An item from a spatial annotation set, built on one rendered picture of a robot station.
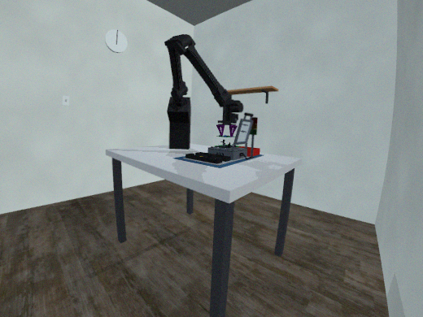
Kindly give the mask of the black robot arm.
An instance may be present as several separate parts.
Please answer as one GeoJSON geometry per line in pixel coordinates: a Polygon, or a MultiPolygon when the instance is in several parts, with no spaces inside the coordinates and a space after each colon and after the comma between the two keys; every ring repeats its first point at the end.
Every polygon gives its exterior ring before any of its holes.
{"type": "Polygon", "coordinates": [[[218,102],[220,107],[223,107],[223,112],[242,112],[243,104],[239,100],[230,100],[229,93],[224,87],[217,81],[208,66],[205,64],[203,59],[195,49],[195,42],[190,35],[181,34],[174,36],[164,42],[168,48],[171,69],[173,88],[171,95],[173,97],[172,102],[169,104],[170,107],[178,111],[188,101],[183,96],[187,94],[188,88],[185,82],[182,80],[181,72],[181,56],[183,55],[192,63],[196,71],[203,78],[209,89],[211,90],[214,99],[218,102]],[[175,38],[175,39],[173,39],[175,38]],[[191,45],[192,44],[192,45],[191,45]],[[188,48],[186,48],[188,46],[188,48]],[[183,87],[184,86],[184,87],[183,87]],[[183,87],[183,88],[182,88],[183,87]],[[182,89],[181,89],[182,88],[182,89]],[[181,89],[181,90],[180,90],[181,89]],[[223,95],[223,96],[222,96],[223,95]],[[180,99],[180,100],[179,100],[180,99]],[[229,99],[229,100],[228,100],[229,99]],[[227,101],[228,100],[228,101],[227,101]]]}

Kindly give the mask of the red tray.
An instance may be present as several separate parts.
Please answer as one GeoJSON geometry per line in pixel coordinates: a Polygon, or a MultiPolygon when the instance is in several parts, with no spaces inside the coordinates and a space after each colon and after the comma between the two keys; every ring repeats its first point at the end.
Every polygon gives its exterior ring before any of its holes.
{"type": "MultiPolygon", "coordinates": [[[[245,148],[245,146],[241,146],[240,148],[245,148]]],[[[251,156],[251,147],[247,147],[247,157],[251,156]]],[[[260,148],[254,148],[253,156],[259,155],[260,148]]]]}

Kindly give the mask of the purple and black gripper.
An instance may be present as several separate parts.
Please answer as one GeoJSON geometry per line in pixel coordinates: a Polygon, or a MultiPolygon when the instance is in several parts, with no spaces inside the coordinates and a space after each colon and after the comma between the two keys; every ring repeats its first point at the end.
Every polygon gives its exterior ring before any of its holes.
{"type": "Polygon", "coordinates": [[[229,125],[230,137],[233,136],[233,133],[237,128],[237,126],[235,124],[235,123],[237,123],[237,121],[231,121],[231,113],[232,112],[226,112],[226,114],[225,114],[225,112],[223,112],[223,121],[218,120],[218,123],[223,123],[223,124],[216,125],[221,136],[223,136],[225,125],[229,125]],[[229,120],[229,121],[227,121],[227,120],[229,120]],[[220,127],[221,127],[221,130],[220,130],[220,127]],[[232,130],[233,130],[233,132],[232,132],[232,130]]]}

